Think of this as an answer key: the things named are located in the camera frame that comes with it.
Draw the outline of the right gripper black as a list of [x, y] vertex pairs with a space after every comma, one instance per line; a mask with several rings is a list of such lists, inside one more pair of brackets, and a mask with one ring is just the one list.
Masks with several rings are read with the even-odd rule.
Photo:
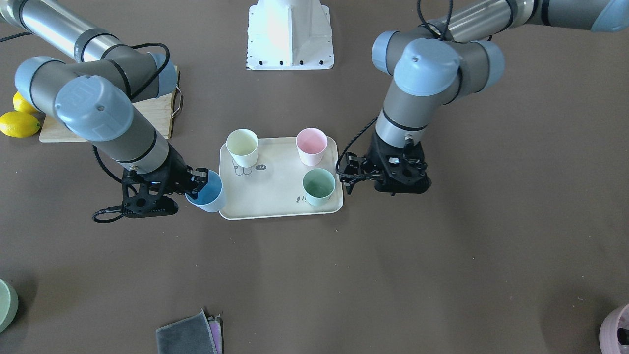
[[141, 174], [140, 168], [136, 166], [124, 170], [122, 184], [146, 184], [151, 191], [160, 191], [163, 195], [177, 193], [198, 197], [206, 182], [197, 180], [207, 180], [208, 172], [207, 168], [192, 170], [179, 152], [171, 147], [164, 163], [150, 173]]

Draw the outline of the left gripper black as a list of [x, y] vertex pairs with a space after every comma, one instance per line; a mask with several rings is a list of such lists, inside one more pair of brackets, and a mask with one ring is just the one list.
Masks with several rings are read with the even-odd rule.
[[339, 157], [339, 171], [364, 171], [365, 163], [369, 174], [342, 173], [346, 194], [352, 194], [355, 184], [368, 180], [374, 180], [377, 191], [391, 194], [422, 194], [431, 187], [422, 144], [412, 138], [405, 139], [402, 147], [394, 147], [374, 133], [366, 159], [346, 152]]

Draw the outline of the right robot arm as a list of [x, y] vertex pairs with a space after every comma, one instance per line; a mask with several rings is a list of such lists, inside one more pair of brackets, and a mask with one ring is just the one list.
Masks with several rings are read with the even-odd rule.
[[140, 114], [135, 102], [160, 98], [177, 86], [168, 48], [141, 53], [56, 0], [3, 0], [1, 20], [41, 37], [74, 58], [23, 62], [15, 86], [37, 110], [53, 116], [124, 168], [124, 193], [153, 200], [173, 193], [197, 199], [208, 170], [194, 170]]

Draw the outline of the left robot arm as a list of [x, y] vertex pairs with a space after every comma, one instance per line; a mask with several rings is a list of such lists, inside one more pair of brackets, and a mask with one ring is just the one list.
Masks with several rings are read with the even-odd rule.
[[490, 38], [525, 24], [614, 33], [628, 26], [626, 0], [479, 0], [411, 31], [387, 31], [373, 64], [392, 76], [363, 157], [344, 150], [336, 172], [348, 194], [373, 180], [377, 191], [420, 194], [431, 186], [422, 136], [438, 107], [494, 85], [505, 57]]

